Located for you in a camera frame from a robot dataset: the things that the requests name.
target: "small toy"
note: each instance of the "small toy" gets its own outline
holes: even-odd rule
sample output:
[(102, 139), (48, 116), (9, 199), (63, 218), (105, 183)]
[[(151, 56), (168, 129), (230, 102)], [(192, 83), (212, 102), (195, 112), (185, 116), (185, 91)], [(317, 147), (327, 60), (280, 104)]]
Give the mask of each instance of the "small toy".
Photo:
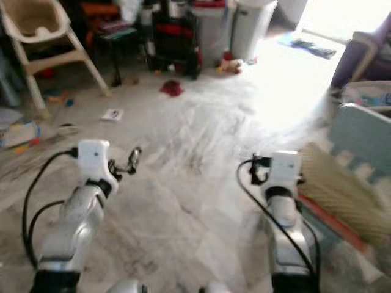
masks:
[(75, 102), (73, 101), (73, 99), (68, 99), (66, 102), (65, 102), (65, 107), (72, 107), (73, 106), (73, 104), (74, 104)]
[(37, 137), (36, 139), (32, 139), (30, 141), (30, 146), (33, 146), (33, 145), (39, 145), (39, 137)]
[(16, 154), (23, 154), (25, 151), (27, 151), (29, 149), (29, 147), (30, 146), (28, 144), (18, 146), (15, 148), (15, 152), (16, 152)]
[(220, 66), (217, 68), (218, 72), (228, 72), (233, 74), (242, 73), (243, 61), (241, 59), (227, 61), (223, 59)]

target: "doorway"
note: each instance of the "doorway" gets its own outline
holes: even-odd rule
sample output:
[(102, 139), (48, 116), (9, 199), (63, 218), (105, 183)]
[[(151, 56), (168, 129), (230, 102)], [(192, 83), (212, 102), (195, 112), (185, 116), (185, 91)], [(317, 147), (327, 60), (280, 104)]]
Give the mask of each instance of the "doorway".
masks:
[(305, 32), (346, 43), (355, 31), (379, 27), (390, 10), (390, 0), (310, 0), (300, 27)]

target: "gray bin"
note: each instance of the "gray bin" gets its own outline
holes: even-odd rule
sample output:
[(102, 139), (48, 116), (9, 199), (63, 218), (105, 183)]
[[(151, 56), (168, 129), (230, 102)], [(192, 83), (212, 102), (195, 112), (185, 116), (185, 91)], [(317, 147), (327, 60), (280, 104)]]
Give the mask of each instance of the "gray bin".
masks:
[(266, 35), (277, 0), (237, 1), (231, 39), (231, 53), (244, 61), (253, 59), (259, 39)]
[(199, 18), (199, 42), (204, 67), (214, 67), (228, 51), (233, 13), (224, 8), (193, 8)]

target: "beige high chair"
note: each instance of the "beige high chair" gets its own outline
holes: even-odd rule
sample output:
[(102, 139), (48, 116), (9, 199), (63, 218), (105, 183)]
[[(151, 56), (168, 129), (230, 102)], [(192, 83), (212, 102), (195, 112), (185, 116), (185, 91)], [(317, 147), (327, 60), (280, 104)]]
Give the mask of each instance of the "beige high chair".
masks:
[[(0, 0), (0, 8), (5, 31), (10, 36), (16, 54), (24, 66), (34, 106), (43, 118), (48, 118), (49, 113), (34, 74), (47, 68), (71, 62), (84, 62), (104, 95), (110, 96), (106, 83), (70, 27), (70, 19), (57, 0)], [(75, 50), (54, 57), (28, 60), (23, 43), (36, 44), (65, 36)]]

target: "cable connector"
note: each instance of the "cable connector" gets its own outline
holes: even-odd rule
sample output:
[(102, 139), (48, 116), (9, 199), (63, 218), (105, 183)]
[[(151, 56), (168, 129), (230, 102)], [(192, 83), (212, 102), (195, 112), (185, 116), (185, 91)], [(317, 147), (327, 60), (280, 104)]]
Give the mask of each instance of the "cable connector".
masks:
[(257, 173), (260, 167), (269, 168), (270, 165), (271, 165), (270, 157), (261, 157), (261, 156), (257, 156), (256, 154), (252, 154), (251, 168), (249, 170), (249, 174), (251, 175), (251, 185), (261, 186), (267, 180), (267, 177), (265, 180), (259, 179)]
[(75, 159), (79, 157), (79, 148), (74, 146), (73, 148), (70, 149), (69, 155)]

